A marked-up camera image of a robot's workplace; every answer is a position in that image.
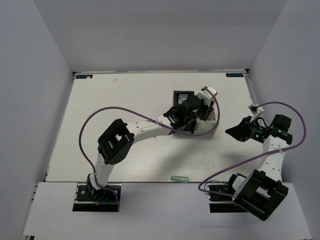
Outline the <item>green translucent eraser case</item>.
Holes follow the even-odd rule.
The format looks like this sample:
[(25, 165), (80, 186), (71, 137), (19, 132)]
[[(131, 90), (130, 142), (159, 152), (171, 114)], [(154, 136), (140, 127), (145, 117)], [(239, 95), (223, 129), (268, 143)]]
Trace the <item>green translucent eraser case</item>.
[(170, 180), (174, 183), (189, 183), (189, 178), (187, 176), (172, 175)]

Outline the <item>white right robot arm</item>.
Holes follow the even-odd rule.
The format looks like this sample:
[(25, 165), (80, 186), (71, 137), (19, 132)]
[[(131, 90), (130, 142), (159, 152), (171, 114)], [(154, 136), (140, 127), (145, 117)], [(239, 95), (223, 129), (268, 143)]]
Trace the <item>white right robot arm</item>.
[(288, 132), (291, 121), (289, 117), (277, 114), (270, 126), (261, 126), (257, 120), (247, 116), (238, 125), (225, 130), (226, 134), (239, 142), (252, 139), (262, 143), (263, 153), (276, 151), (264, 156), (259, 168), (249, 176), (233, 174), (225, 187), (226, 195), (237, 206), (261, 221), (270, 217), (289, 192), (288, 187), (283, 185), (285, 154), (280, 150), (292, 143), (293, 136)]

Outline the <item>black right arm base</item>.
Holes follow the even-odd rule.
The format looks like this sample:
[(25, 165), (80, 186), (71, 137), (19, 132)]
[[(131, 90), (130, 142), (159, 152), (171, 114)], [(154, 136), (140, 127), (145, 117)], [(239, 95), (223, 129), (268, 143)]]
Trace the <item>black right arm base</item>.
[(240, 184), (245, 180), (246, 176), (241, 173), (232, 174), (228, 182), (211, 180), (205, 184), (209, 193), (209, 211), (214, 214), (222, 213), (246, 213), (247, 211), (236, 205), (232, 201), (232, 197), (221, 195), (233, 195)]

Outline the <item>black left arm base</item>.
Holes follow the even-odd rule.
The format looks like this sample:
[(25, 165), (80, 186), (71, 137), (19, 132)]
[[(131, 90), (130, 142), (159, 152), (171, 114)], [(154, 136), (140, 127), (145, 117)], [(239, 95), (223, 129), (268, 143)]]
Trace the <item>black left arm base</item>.
[(86, 184), (78, 184), (74, 202), (73, 212), (118, 212), (117, 199), (121, 199), (121, 185), (107, 185), (111, 191), (105, 189), (96, 190), (87, 176)]

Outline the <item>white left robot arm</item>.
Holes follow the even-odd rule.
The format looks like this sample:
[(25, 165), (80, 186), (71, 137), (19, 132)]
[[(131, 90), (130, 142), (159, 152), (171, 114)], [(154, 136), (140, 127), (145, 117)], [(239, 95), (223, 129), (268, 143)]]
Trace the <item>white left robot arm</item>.
[[(134, 144), (172, 134), (194, 136), (197, 120), (206, 121), (210, 117), (215, 99), (215, 94), (203, 90), (197, 95), (189, 95), (157, 118), (144, 117), (143, 121), (134, 123), (125, 123), (120, 118), (114, 120), (97, 140), (97, 161), (91, 164), (92, 173), (86, 180), (90, 196), (100, 201), (115, 194), (108, 186), (109, 177), (114, 166), (127, 157)], [(184, 133), (189, 125), (192, 129)]]

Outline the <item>blue white round tub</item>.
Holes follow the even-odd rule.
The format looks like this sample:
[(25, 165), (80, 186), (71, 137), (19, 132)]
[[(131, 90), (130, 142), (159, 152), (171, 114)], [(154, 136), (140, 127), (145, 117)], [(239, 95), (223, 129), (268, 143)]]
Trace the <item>blue white round tub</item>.
[(179, 98), (177, 103), (181, 105), (187, 98)]

